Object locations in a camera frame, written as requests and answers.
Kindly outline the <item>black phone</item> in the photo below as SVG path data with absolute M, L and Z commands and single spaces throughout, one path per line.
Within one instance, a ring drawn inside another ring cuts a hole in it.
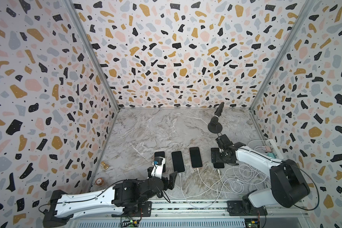
M 223 169 L 225 165 L 220 162 L 220 150 L 219 148 L 211 148 L 211 162 L 215 169 Z

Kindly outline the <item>phone pink case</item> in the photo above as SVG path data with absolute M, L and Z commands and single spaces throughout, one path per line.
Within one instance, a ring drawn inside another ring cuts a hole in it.
M 201 159 L 200 149 L 198 147 L 189 148 L 190 159 L 192 168 L 201 168 L 203 166 L 203 162 Z
M 166 157 L 165 157 L 165 152 L 164 152 L 164 151 L 155 152 L 155 153 L 154 153 L 154 156 L 155 156 L 155 157 L 162 157 L 162 158 L 166 158 Z M 165 172 L 166 172 L 166 166 L 165 166 L 165 165 L 163 166 L 163 170 L 162 170 L 162 172 L 163 172 L 163 173 L 165 173 Z

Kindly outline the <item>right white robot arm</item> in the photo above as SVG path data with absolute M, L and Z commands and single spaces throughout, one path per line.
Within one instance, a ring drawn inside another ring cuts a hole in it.
M 271 158 L 244 143 L 233 143 L 226 135 L 217 137 L 216 142 L 218 149 L 211 153 L 212 163 L 239 165 L 238 162 L 243 162 L 270 179 L 270 187 L 252 191 L 242 198 L 246 210 L 276 204 L 290 208 L 310 194 L 302 171 L 293 160 Z

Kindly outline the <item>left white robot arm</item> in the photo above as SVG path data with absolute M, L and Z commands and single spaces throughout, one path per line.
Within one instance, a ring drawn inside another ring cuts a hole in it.
M 49 210 L 44 210 L 43 227 L 57 228 L 71 219 L 99 214 L 114 217 L 149 217 L 152 197 L 165 197 L 173 190 L 178 173 L 169 178 L 127 179 L 100 191 L 70 195 L 62 190 L 52 193 Z

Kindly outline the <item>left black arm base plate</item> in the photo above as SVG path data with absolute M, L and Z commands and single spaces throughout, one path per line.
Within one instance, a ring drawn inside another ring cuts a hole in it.
M 111 215 L 113 218 L 123 217 L 150 217 L 152 212 L 152 202 L 138 203 L 136 206 L 121 209 L 120 215 Z

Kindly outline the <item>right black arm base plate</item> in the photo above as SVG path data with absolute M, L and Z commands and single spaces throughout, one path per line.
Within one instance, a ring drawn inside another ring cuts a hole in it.
M 248 200 L 227 201 L 227 212 L 230 216 L 266 216 L 268 214 L 264 207 L 256 208 Z

